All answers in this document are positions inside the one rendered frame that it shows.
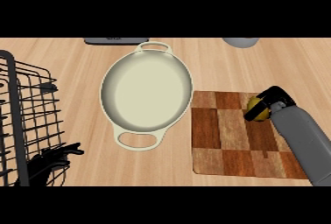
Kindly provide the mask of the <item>checkered wooden cutting board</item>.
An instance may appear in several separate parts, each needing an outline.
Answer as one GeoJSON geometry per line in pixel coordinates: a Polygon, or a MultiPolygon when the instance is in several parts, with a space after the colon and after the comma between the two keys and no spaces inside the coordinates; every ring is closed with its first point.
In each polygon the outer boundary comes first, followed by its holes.
{"type": "Polygon", "coordinates": [[[270,121],[244,120],[253,93],[196,91],[191,103],[192,170],[204,175],[304,179],[270,121]]]}

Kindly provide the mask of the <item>grey round container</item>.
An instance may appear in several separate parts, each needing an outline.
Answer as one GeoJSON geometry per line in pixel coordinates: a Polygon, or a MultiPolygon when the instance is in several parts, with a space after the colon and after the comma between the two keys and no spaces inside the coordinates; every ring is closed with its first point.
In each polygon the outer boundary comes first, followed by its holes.
{"type": "Polygon", "coordinates": [[[223,41],[236,48],[253,47],[259,40],[259,38],[223,38],[223,41]]]}

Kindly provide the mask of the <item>yellow lemon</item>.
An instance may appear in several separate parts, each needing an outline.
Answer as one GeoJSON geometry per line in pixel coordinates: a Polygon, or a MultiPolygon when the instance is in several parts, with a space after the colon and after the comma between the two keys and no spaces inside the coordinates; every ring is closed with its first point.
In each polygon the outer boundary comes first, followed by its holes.
{"type": "Polygon", "coordinates": [[[269,105],[264,100],[259,97],[251,97],[247,103],[247,114],[245,118],[248,121],[261,122],[269,118],[269,105]]]}

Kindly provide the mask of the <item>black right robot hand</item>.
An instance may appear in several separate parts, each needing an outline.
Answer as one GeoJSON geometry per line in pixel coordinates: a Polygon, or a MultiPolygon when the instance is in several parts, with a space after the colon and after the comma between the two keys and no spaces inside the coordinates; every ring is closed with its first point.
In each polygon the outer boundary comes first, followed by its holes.
{"type": "Polygon", "coordinates": [[[282,108],[295,105],[294,99],[278,86],[270,86],[256,97],[261,98],[269,105],[269,118],[272,115],[273,104],[278,104],[282,108]]]}

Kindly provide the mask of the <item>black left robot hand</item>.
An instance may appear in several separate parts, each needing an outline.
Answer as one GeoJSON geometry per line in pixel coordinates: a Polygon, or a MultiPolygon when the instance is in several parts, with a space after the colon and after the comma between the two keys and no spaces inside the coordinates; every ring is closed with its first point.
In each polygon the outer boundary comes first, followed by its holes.
{"type": "Polygon", "coordinates": [[[80,143],[72,143],[58,149],[43,149],[27,163],[28,185],[46,186],[52,169],[65,167],[69,162],[65,160],[68,154],[83,155],[84,151],[78,148],[80,143]]]}

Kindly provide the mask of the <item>cream oval pot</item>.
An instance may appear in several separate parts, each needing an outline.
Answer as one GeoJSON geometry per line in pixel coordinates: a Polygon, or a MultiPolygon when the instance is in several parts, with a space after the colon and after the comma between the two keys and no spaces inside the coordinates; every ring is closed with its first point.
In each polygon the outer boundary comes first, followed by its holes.
{"type": "Polygon", "coordinates": [[[140,43],[109,67],[99,88],[100,107],[118,146],[130,151],[157,147],[130,146],[120,136],[152,135],[160,143],[191,106],[192,92],[192,74],[171,46],[157,41],[140,43]]]}

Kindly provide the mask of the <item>dark grey flat appliance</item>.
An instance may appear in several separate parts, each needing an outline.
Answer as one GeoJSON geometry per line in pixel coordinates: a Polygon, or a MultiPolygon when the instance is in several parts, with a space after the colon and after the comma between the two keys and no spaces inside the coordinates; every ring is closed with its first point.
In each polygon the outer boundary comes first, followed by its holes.
{"type": "Polygon", "coordinates": [[[103,46],[136,46],[148,41],[148,38],[84,38],[89,45],[103,46]]]}

